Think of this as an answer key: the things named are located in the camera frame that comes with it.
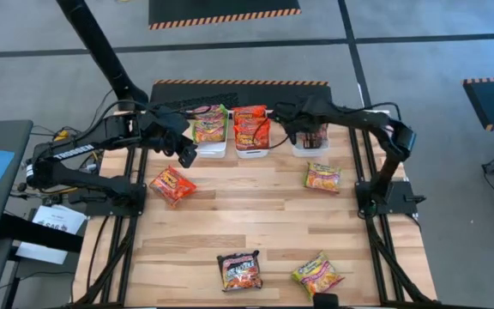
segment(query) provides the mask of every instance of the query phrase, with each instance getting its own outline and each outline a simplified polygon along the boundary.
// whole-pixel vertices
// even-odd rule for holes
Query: white paper
[[[67,233],[76,234],[85,219],[86,216],[80,212],[62,205],[55,205],[53,207],[39,206],[33,222]],[[67,254],[66,251],[26,242],[22,242],[16,252],[16,255],[23,258],[33,258],[39,261],[61,265],[64,263]]]

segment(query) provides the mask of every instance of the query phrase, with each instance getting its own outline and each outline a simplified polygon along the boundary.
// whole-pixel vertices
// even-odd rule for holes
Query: red packaging
[[[150,184],[152,190],[158,192],[173,208],[178,201],[194,193],[196,185],[172,167],[160,173]]]
[[[235,107],[233,109],[234,121],[238,121],[240,118],[265,118],[266,106],[246,106]]]
[[[270,122],[267,118],[244,119],[233,126],[237,150],[268,149],[270,147]]]

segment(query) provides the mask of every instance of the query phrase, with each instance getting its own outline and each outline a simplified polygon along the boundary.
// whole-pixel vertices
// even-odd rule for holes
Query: ramen packet
[[[259,251],[255,250],[252,253],[234,253],[225,257],[216,257],[222,276],[223,292],[262,288],[260,267],[256,258],[258,253]]]
[[[213,106],[200,106],[193,112],[195,119],[228,119],[228,111],[222,104]]]
[[[225,142],[228,111],[223,105],[201,106],[194,110],[192,140],[199,142]]]
[[[291,278],[306,289],[310,299],[314,294],[323,293],[344,279],[336,272],[323,251],[313,260],[295,269]]]
[[[150,188],[158,192],[171,207],[176,208],[178,201],[194,193],[196,185],[174,168],[168,167],[152,181]]]
[[[233,126],[237,150],[268,149],[270,147],[270,122],[267,118],[239,120]]]
[[[306,188],[340,192],[340,169],[319,163],[308,163],[308,172],[304,178]]]
[[[245,106],[235,107],[233,109],[233,118],[237,120],[241,118],[266,118],[266,106]]]
[[[227,119],[196,120],[192,128],[194,143],[224,142]]]

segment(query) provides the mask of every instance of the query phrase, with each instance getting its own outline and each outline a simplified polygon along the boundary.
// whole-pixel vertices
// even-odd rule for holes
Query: black overhead arm
[[[57,0],[57,3],[85,47],[91,52],[94,62],[106,76],[117,98],[119,100],[134,100],[146,105],[148,95],[129,79],[85,0]],[[137,106],[126,102],[119,105],[120,111],[137,109]]]

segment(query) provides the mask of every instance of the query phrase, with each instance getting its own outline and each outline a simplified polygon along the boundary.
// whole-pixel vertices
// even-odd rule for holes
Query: desk
[[[342,168],[339,195],[303,187],[307,160],[293,157],[290,144],[273,149],[265,158],[240,160],[230,129],[224,159],[198,158],[191,168],[178,169],[196,183],[197,192],[177,209],[170,209],[148,190],[144,214],[138,220],[125,305],[310,306],[306,292],[290,279],[290,274],[320,250],[346,277],[329,291],[339,295],[341,305],[378,305],[365,224],[357,217],[353,189],[357,178],[348,129],[330,125],[331,148],[326,156],[313,160]],[[273,124],[272,141],[284,137],[283,130]],[[372,143],[377,163],[382,163],[384,152],[376,140]],[[106,151],[100,174],[122,174],[126,155],[124,149]],[[176,158],[151,151],[146,182],[168,165],[179,167]],[[403,173],[400,168],[397,176],[403,177]],[[112,220],[102,233],[93,281],[106,263]],[[435,298],[419,229],[404,215],[391,215],[389,220],[400,265],[423,293]],[[74,295],[85,293],[88,265],[101,222],[102,218],[94,218],[87,224]],[[221,292],[216,256],[255,249],[261,252],[263,289]],[[120,274],[119,265],[114,274]],[[110,300],[117,296],[115,277]],[[392,298],[392,285],[387,286]]]

